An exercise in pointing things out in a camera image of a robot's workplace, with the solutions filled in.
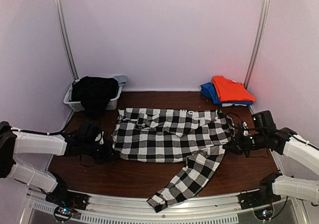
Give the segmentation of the orange t-shirt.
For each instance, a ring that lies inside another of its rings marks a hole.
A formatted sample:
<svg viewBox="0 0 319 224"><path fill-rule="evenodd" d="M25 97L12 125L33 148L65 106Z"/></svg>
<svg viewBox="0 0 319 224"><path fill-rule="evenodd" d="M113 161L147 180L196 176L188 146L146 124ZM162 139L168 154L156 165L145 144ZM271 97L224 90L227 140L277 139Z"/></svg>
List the orange t-shirt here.
<svg viewBox="0 0 319 224"><path fill-rule="evenodd" d="M242 83L224 78L223 76L214 76L213 85L217 96L221 102L255 102L256 98L250 94Z"/></svg>

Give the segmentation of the black white checkered cloth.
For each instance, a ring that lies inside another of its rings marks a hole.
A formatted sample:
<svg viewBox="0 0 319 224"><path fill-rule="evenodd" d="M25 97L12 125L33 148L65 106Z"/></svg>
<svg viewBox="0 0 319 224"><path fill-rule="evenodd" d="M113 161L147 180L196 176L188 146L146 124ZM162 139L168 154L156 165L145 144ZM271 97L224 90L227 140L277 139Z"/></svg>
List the black white checkered cloth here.
<svg viewBox="0 0 319 224"><path fill-rule="evenodd" d="M148 198L155 212L194 197L220 165L223 145L234 136L231 117L220 110L188 111L147 108L119 110L111 135L122 159L185 166Z"/></svg>

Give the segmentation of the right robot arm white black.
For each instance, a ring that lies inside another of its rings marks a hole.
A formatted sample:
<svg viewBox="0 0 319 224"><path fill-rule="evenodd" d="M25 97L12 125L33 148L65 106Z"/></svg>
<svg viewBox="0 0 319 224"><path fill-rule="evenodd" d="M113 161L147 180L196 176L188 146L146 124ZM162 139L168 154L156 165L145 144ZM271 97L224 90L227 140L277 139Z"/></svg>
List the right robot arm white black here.
<svg viewBox="0 0 319 224"><path fill-rule="evenodd" d="M236 127L237 133L223 149L236 155L250 156L251 151L269 149L280 155L294 159L311 171L319 172L319 149L302 138L295 131L284 127L277 129L270 111L252 115L254 135L246 135L247 128L242 123ZM265 205L276 196L288 196L319 204L319 183L316 180L298 179L280 173L272 173L260 181L256 201Z"/></svg>

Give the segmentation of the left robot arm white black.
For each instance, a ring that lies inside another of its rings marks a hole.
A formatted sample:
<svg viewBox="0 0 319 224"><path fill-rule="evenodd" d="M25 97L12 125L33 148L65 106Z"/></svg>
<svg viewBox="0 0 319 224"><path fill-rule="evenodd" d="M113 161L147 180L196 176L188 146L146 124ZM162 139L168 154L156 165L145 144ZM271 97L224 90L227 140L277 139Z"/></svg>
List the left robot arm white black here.
<svg viewBox="0 0 319 224"><path fill-rule="evenodd" d="M91 121L83 122L72 132L45 133L12 127L7 121L0 123L0 176L33 185L51 194L61 206L72 201L68 186L58 175L36 169L28 163L19 163L14 155L22 153L51 154L55 156L90 156L103 164L113 156L107 134Z"/></svg>

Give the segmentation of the white plastic laundry basket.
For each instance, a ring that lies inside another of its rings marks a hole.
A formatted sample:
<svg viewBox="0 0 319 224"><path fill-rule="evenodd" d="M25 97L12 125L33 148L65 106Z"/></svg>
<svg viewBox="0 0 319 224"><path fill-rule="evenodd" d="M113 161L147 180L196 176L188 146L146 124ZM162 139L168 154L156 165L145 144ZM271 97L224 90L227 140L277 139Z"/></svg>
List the white plastic laundry basket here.
<svg viewBox="0 0 319 224"><path fill-rule="evenodd" d="M75 80L69 90L67 91L65 97L64 97L64 100L63 102L66 104L66 105L69 105L75 112L79 112L79 111L84 111L85 110L85 107L82 105L81 101L78 100L74 100L72 98L73 94L75 93L75 85L80 83L81 81L83 81L84 78L81 78L81 79L77 79ZM123 89L124 86L118 86L116 88L116 95L110 99L109 103L105 106L105 109L106 110L115 110L116 107L117 107L117 103L118 103L118 99L122 93L122 89Z"/></svg>

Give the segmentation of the black garment hanging from basket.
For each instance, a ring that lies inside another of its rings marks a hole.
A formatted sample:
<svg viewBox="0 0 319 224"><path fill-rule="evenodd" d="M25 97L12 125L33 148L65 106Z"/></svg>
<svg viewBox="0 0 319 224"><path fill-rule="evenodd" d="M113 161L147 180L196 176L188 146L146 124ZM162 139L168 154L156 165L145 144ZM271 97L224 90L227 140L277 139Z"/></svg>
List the black garment hanging from basket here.
<svg viewBox="0 0 319 224"><path fill-rule="evenodd" d="M71 100L80 102L84 114L92 119L100 118L111 99L118 93L118 81L114 78L83 77L72 84Z"/></svg>

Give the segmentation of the grey garment in basket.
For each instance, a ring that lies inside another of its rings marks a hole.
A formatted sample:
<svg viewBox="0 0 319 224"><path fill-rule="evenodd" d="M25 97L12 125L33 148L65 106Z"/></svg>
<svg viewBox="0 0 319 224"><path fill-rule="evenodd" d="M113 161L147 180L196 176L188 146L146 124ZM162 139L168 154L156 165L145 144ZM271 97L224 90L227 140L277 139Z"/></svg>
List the grey garment in basket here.
<svg viewBox="0 0 319 224"><path fill-rule="evenodd" d="M125 86L127 84L127 77L125 75L114 76L113 79L118 82L118 86Z"/></svg>

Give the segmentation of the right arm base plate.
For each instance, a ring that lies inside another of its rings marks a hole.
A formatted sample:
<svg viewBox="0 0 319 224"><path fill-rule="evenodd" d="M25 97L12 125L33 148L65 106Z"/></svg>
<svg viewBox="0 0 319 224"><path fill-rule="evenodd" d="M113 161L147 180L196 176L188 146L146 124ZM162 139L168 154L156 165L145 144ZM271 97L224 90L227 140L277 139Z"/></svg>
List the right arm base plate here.
<svg viewBox="0 0 319 224"><path fill-rule="evenodd" d="M242 210L256 208L264 205L271 205L273 202L280 201L281 196L274 194L263 194L260 190L240 192L237 196Z"/></svg>

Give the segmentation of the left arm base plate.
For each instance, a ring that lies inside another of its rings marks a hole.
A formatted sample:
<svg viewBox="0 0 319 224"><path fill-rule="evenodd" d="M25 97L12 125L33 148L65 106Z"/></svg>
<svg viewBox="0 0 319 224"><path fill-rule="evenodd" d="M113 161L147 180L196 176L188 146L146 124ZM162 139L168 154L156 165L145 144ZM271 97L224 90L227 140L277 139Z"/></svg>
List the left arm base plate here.
<svg viewBox="0 0 319 224"><path fill-rule="evenodd" d="M86 210L89 199L87 194L69 191L64 184L58 184L52 192L42 193L46 195L46 201L73 210Z"/></svg>

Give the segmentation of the front aluminium rail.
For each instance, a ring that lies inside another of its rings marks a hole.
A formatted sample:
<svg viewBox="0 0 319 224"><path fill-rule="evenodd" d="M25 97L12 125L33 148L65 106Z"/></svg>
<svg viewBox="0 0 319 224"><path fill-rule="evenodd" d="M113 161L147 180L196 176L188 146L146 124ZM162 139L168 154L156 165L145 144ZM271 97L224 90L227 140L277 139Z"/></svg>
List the front aluminium rail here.
<svg viewBox="0 0 319 224"><path fill-rule="evenodd" d="M69 191L62 203L31 189L21 224L307 224L303 201L261 190L194 197L169 205L154 196L123 198Z"/></svg>

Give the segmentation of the right aluminium frame post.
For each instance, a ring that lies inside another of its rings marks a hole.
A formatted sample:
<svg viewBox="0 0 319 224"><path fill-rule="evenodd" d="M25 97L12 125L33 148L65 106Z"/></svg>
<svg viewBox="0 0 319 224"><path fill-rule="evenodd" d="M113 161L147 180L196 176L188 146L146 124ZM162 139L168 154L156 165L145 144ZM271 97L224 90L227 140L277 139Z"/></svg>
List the right aluminium frame post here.
<svg viewBox="0 0 319 224"><path fill-rule="evenodd" d="M267 19L268 19L268 14L269 14L269 9L270 9L270 3L271 0L262 0L261 2L261 9L260 9L260 16L259 16L259 21L258 21L258 26L257 26L257 32L255 36L255 41L252 49L252 54L250 58L250 62L248 65L248 70L245 76L245 81L244 81L244 86L245 88L249 87L250 81L252 79L253 71L258 59L261 43L262 43L262 38L263 34L265 31Z"/></svg>

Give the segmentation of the aluminium frame post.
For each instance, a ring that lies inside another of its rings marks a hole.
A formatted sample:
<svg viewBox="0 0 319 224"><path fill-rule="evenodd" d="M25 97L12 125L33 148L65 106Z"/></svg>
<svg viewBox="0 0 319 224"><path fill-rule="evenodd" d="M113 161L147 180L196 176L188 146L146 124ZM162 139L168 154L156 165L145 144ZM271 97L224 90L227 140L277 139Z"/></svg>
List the aluminium frame post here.
<svg viewBox="0 0 319 224"><path fill-rule="evenodd" d="M74 63L74 58L70 46L69 36L67 32L67 26L65 22L64 12L63 12L63 4L62 0L54 0L56 12L57 12L57 19L58 19L58 25L61 33L62 43L65 50L68 66L71 72L71 76L73 80L77 80L78 72Z"/></svg>
<svg viewBox="0 0 319 224"><path fill-rule="evenodd" d="M248 70L245 76L245 81L244 81L244 86L245 88L249 87L250 81L252 79L253 71L258 59L261 43L262 43L262 38L263 34L265 31L267 19L268 19L268 14L269 14L269 9L270 9L270 3L271 0L262 0L261 2L261 9L260 9L260 16L259 16L259 21L258 21L258 26L257 26L257 32L255 36L255 41L252 49L252 54L250 58L250 62L248 65Z"/></svg>

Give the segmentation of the left aluminium frame post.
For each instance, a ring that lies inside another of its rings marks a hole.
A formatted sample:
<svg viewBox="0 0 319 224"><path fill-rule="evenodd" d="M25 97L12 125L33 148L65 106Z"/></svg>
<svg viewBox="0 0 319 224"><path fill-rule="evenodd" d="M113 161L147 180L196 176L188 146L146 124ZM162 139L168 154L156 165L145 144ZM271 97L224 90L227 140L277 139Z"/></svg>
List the left aluminium frame post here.
<svg viewBox="0 0 319 224"><path fill-rule="evenodd" d="M74 63L74 58L70 46L69 36L67 32L67 26L65 22L64 12L63 12L63 4L62 0L54 0L56 12L57 12L57 19L58 19L58 25L61 33L62 43L65 50L68 66L71 72L71 76L73 80L77 80L78 72Z"/></svg>

